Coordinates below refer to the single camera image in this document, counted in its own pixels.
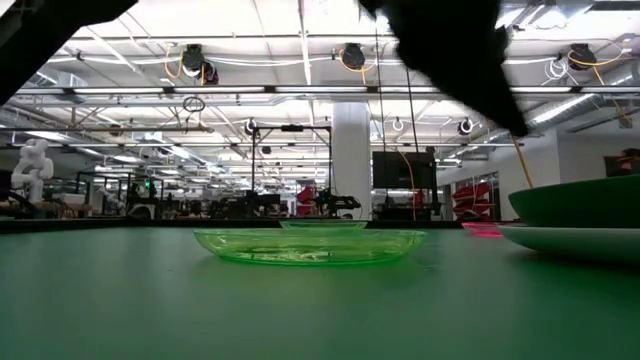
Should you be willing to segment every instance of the white plate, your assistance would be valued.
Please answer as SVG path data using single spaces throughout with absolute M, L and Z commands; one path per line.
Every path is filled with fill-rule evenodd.
M 591 260 L 640 264 L 640 229 L 500 226 L 507 239 L 532 250 Z

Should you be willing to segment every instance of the green plate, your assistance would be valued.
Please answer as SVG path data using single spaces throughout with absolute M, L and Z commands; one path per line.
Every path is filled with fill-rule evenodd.
M 221 258 L 279 265 L 356 265 L 399 259 L 426 233 L 406 230 L 196 230 L 205 249 Z
M 280 226 L 284 229 L 309 229 L 309 228 L 332 228 L 332 229 L 364 229 L 366 221 L 348 220 L 300 220 L 300 221 L 280 221 Z
M 542 186 L 509 201 L 528 226 L 640 228 L 640 175 Z

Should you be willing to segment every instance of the black cable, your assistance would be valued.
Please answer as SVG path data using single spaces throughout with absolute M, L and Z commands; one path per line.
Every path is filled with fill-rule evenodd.
M 380 95 L 380 115 L 382 119 L 382 152 L 384 161 L 382 162 L 382 170 L 384 171 L 384 191 L 386 194 L 384 202 L 389 200 L 389 181 L 387 175 L 387 135 L 384 129 L 384 108 L 382 107 L 382 76 L 380 75 L 380 43 L 378 41 L 378 29 L 376 27 L 376 64 L 378 73 L 378 94 Z
M 416 133 L 416 119 L 413 113 L 413 94 L 411 93 L 411 78 L 409 78 L 409 68 L 405 67 L 405 72 L 407 73 L 407 87 L 409 88 L 409 107 L 411 108 L 411 125 L 413 126 L 413 141 L 416 145 L 416 161 L 418 166 L 420 166 L 420 147 L 418 147 L 418 134 Z M 420 210 L 424 215 L 424 203 L 426 202 L 426 196 L 422 197 L 422 185 L 418 188 L 420 190 Z

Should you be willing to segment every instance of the light fixture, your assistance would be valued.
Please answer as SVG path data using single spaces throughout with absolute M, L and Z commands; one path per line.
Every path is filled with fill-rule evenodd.
M 49 131 L 27 131 L 25 134 L 41 137 L 47 140 L 53 141 L 64 141 L 67 140 L 67 137 L 64 135 L 60 135 L 58 133 L 52 133 Z
M 142 162 L 142 160 L 138 159 L 137 157 L 127 156 L 127 155 L 116 155 L 113 157 L 113 159 L 122 161 L 122 162 L 128 162 L 128 163 Z
M 402 131 L 404 129 L 404 124 L 400 121 L 399 117 L 396 117 L 396 121 L 393 122 L 393 130 Z
M 276 86 L 279 93 L 367 92 L 366 86 Z
M 178 94 L 213 94 L 213 93 L 263 93 L 264 87 L 262 86 L 190 86 L 190 87 L 178 87 L 174 91 Z
M 162 88 L 140 87 L 140 88 L 75 88 L 76 94 L 162 94 Z
M 91 149 L 83 149 L 83 148 L 78 148 L 79 151 L 82 151 L 85 154 L 89 154 L 89 155 L 93 155 L 93 156 L 99 156 L 102 157 L 104 156 L 104 154 L 101 154 L 95 150 L 91 150 Z
M 169 151 L 171 151 L 172 153 L 174 153 L 176 156 L 179 156 L 185 160 L 190 159 L 191 155 L 189 154 L 189 152 L 185 149 L 182 149 L 179 146 L 172 146 Z
M 251 118 L 244 124 L 244 133 L 247 135 L 251 135 L 253 133 L 253 129 L 255 128 L 256 122 L 253 120 L 253 118 Z
M 64 90 L 59 88 L 25 88 L 18 90 L 20 95 L 61 95 L 64 94 Z
M 568 93 L 571 91 L 569 86 L 513 86 L 511 88 L 513 93 Z
M 465 118 L 464 120 L 462 120 L 459 124 L 458 124 L 458 134 L 462 135 L 462 136 L 466 136 L 471 134 L 471 131 L 473 131 L 473 126 L 475 124 L 473 123 L 473 121 L 469 118 Z

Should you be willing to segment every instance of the ceiling light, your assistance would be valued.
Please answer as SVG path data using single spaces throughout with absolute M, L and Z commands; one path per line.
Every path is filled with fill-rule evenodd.
M 366 86 L 277 86 L 279 93 L 367 92 Z
M 127 155 L 116 155 L 113 158 L 115 160 L 122 161 L 122 162 L 128 162 L 128 163 L 142 162 L 142 160 L 138 159 L 137 157 L 127 156 Z
M 75 88 L 76 94 L 162 94 L 162 88 L 140 87 L 140 88 Z
M 26 88 L 20 89 L 16 95 L 59 95 L 64 94 L 64 90 L 57 88 Z
M 180 148 L 179 146 L 172 146 L 169 151 L 171 151 L 172 153 L 174 153 L 175 155 L 183 158 L 183 159 L 189 159 L 191 158 L 191 155 L 189 154 L 189 152 L 185 149 Z
M 543 88 L 540 86 L 514 86 L 511 88 L 511 91 L 514 93 L 568 93 L 571 91 L 571 87 L 549 86 Z
M 52 133 L 49 131 L 27 131 L 25 134 L 41 137 L 43 139 L 53 140 L 53 141 L 64 141 L 67 140 L 67 137 L 64 135 L 60 135 L 58 133 Z
M 262 86 L 190 86 L 190 87 L 178 87 L 173 89 L 178 94 L 213 94 L 213 93 L 263 93 L 264 87 Z
M 404 129 L 404 124 L 400 121 L 399 117 L 396 117 L 396 121 L 393 122 L 393 130 L 402 131 Z
M 101 154 L 95 150 L 91 150 L 91 149 L 83 149 L 83 148 L 79 148 L 78 150 L 82 151 L 85 154 L 89 154 L 89 155 L 93 155 L 93 156 L 104 156 L 104 154 Z
M 383 93 L 408 93 L 409 88 L 407 86 L 381 86 L 380 91 Z M 412 93 L 440 93 L 440 90 L 433 86 L 412 86 Z
M 465 118 L 464 120 L 462 120 L 459 124 L 458 124 L 458 134 L 462 135 L 462 136 L 466 136 L 471 134 L 471 132 L 473 131 L 473 126 L 475 124 L 473 123 L 473 121 L 469 118 Z

